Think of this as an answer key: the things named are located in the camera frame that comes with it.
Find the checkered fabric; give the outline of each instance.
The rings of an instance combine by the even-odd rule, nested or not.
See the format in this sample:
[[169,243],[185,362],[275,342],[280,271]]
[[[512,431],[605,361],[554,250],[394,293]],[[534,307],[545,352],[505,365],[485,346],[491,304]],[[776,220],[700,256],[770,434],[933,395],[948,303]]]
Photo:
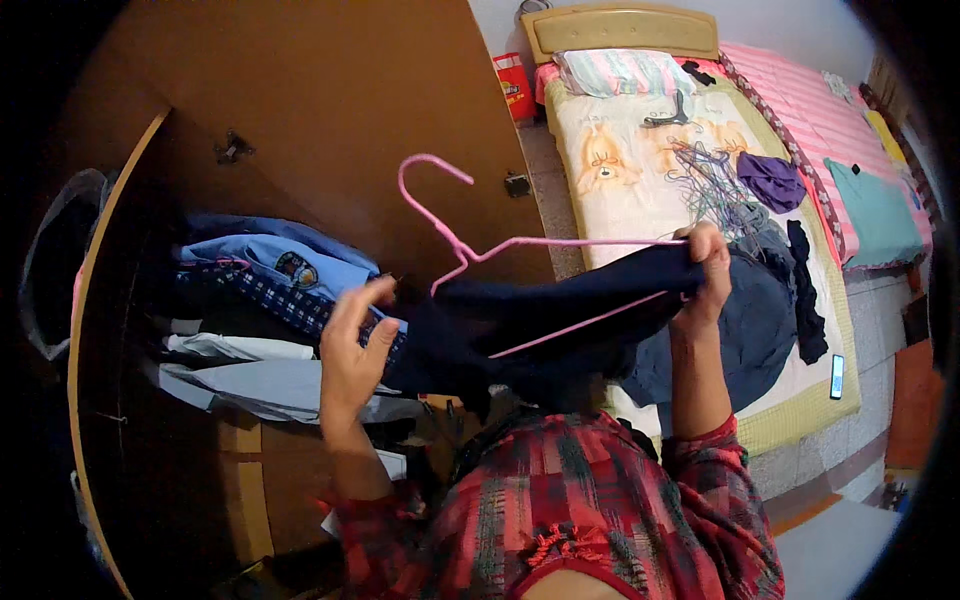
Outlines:
[[344,597],[518,598],[574,569],[627,598],[782,598],[734,417],[662,452],[663,467],[605,413],[538,417],[493,444],[432,518],[406,483],[341,503]]
[[[178,285],[219,285],[249,299],[260,308],[280,317],[297,331],[320,339],[326,323],[330,320],[335,300],[307,294],[292,286],[285,286],[258,276],[250,270],[229,261],[209,264],[181,265],[187,269],[177,273]],[[365,347],[373,328],[380,318],[370,313],[370,321],[360,329],[359,343]],[[397,353],[406,342],[405,333],[398,332],[387,358],[387,366],[396,361]]]

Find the pink wire hanger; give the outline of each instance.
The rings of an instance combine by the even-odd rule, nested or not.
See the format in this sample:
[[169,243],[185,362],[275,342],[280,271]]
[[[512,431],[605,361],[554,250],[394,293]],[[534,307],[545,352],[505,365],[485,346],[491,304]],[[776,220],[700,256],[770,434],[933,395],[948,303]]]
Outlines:
[[[469,266],[469,260],[472,259],[474,262],[485,262],[490,260],[494,256],[503,252],[504,250],[510,248],[511,246],[520,246],[520,245],[537,245],[537,246],[679,246],[681,244],[686,244],[686,240],[563,240],[563,239],[551,239],[545,237],[512,237],[504,242],[501,242],[491,250],[484,252],[483,254],[478,254],[473,248],[464,243],[457,235],[453,232],[450,227],[446,225],[443,221],[440,220],[435,214],[426,209],[423,204],[417,202],[413,196],[410,195],[410,192],[407,191],[406,184],[403,181],[403,173],[406,171],[407,167],[414,164],[415,162],[432,162],[438,167],[444,169],[450,175],[453,175],[457,179],[473,185],[473,177],[467,175],[457,167],[453,166],[449,162],[443,160],[439,156],[433,156],[429,154],[417,154],[406,157],[403,162],[400,163],[400,168],[396,172],[396,183],[400,188],[400,194],[403,196],[404,200],[412,206],[417,212],[426,217],[427,221],[433,224],[433,227],[440,232],[440,234],[446,239],[450,244],[450,247],[453,249],[454,255],[460,259],[460,266],[454,269],[453,271],[447,273],[446,275],[440,277],[433,282],[433,285],[430,286],[430,296],[434,296],[437,293],[437,288],[442,284],[450,281],[452,278],[456,277],[463,271],[467,270]],[[531,342],[525,344],[520,344],[519,346],[514,346],[513,348],[508,348],[497,354],[491,355],[489,358],[500,358],[501,356],[506,356],[507,354],[512,354],[514,352],[527,349],[531,346],[541,344],[547,340],[552,340],[553,338],[559,337],[581,327],[585,327],[589,324],[594,324],[602,319],[606,319],[612,315],[623,312],[638,304],[642,304],[648,300],[652,300],[657,296],[666,294],[666,291],[657,292],[647,296],[646,298],[641,298],[640,300],[634,300],[628,304],[624,304],[619,308],[614,308],[614,310],[608,311],[597,317],[592,317],[585,321],[581,321],[577,324],[573,324],[569,327],[564,327],[560,331],[555,331],[549,333],[542,337],[537,338]]]

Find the embroidered badge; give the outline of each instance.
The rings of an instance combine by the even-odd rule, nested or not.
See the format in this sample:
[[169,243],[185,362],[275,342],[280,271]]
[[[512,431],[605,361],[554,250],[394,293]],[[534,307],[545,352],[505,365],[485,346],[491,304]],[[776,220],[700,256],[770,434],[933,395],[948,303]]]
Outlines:
[[274,269],[290,277],[294,287],[307,289],[317,285],[317,270],[296,252],[284,252]]

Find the striped pillowcase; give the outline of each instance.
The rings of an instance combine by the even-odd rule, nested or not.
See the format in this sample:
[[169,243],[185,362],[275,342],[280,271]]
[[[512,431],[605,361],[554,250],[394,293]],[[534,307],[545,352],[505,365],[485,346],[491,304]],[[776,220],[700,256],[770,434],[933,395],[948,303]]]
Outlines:
[[611,98],[618,94],[672,96],[679,89],[689,97],[696,84],[673,57],[655,50],[602,48],[566,50],[553,55],[560,76],[572,94]]

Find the right hand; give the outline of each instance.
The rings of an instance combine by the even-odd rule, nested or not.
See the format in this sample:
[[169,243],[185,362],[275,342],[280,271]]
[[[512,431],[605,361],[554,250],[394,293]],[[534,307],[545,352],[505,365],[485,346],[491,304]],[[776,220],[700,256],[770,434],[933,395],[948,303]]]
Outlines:
[[376,324],[366,348],[357,340],[370,305],[392,302],[395,286],[391,276],[383,276],[337,299],[320,338],[320,410],[325,420],[356,420],[380,383],[400,321],[387,318]]
[[670,322],[670,332],[695,338],[716,327],[720,311],[730,295],[730,251],[723,233],[712,223],[701,221],[677,229],[673,238],[685,235],[690,242],[690,259],[703,264],[706,281],[697,290],[697,297],[690,300]]

